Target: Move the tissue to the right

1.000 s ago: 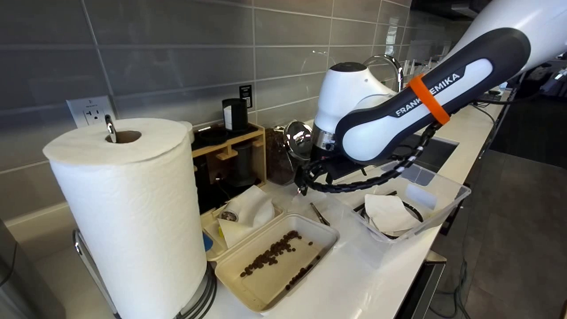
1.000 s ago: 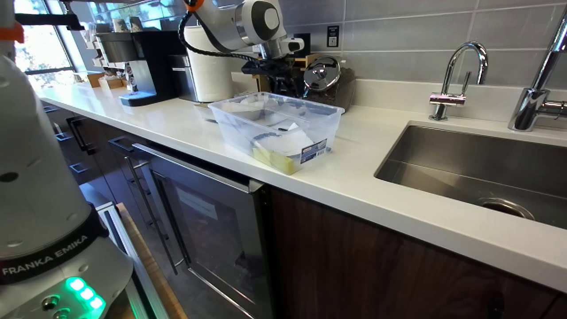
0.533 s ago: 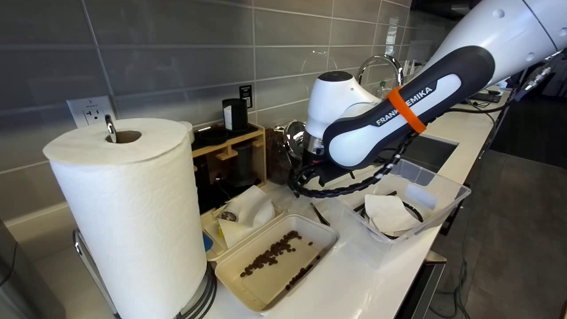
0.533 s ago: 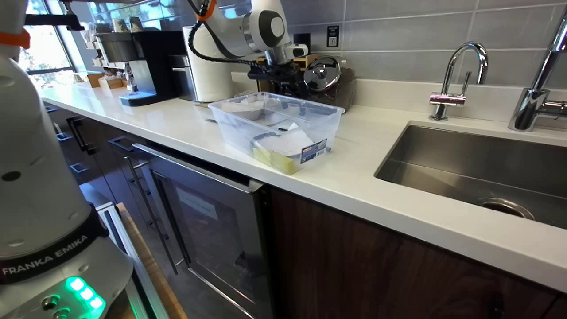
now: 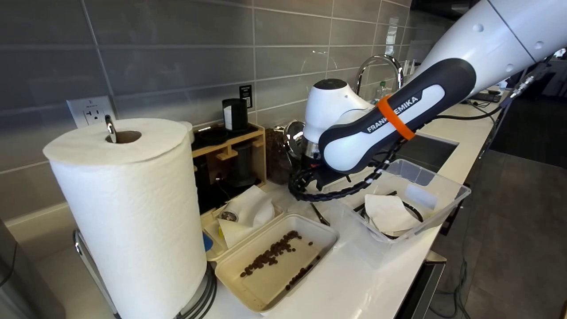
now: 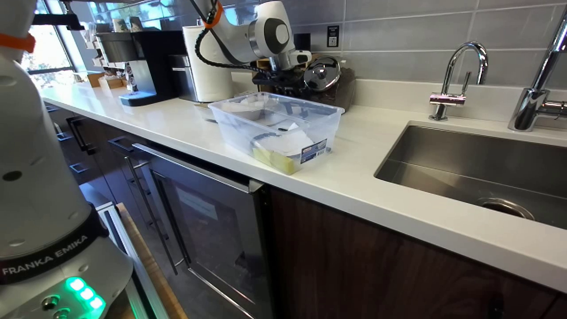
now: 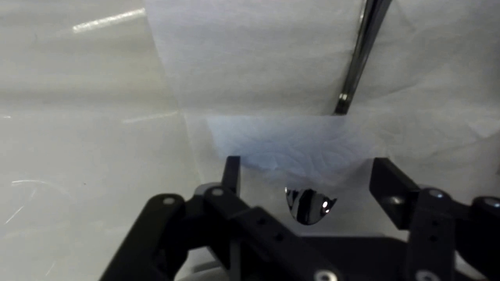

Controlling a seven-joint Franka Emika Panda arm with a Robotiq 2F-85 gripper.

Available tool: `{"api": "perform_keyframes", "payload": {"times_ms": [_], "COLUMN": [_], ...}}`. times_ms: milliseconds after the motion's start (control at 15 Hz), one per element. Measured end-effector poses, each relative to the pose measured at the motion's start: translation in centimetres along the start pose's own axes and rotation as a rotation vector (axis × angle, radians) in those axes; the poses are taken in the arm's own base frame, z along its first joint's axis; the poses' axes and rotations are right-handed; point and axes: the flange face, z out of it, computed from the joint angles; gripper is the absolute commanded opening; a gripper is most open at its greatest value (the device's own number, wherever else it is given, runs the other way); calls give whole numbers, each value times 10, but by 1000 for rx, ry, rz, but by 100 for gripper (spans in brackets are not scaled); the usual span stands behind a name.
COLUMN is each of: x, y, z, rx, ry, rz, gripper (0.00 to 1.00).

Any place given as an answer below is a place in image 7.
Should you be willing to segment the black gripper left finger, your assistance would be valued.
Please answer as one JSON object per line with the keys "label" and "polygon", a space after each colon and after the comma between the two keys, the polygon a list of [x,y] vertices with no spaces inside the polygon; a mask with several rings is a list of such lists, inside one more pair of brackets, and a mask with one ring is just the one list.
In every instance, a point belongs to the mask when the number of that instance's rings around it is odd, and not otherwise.
{"label": "black gripper left finger", "polygon": [[240,181],[240,158],[228,156],[223,167],[221,186],[231,192],[237,192],[239,181]]}

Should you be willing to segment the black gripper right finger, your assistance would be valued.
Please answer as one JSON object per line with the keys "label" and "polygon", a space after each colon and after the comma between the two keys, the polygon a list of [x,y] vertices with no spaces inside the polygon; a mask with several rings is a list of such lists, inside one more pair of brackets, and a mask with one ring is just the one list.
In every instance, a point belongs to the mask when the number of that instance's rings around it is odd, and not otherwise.
{"label": "black gripper right finger", "polygon": [[368,190],[398,229],[409,229],[420,187],[389,158],[375,158]]}

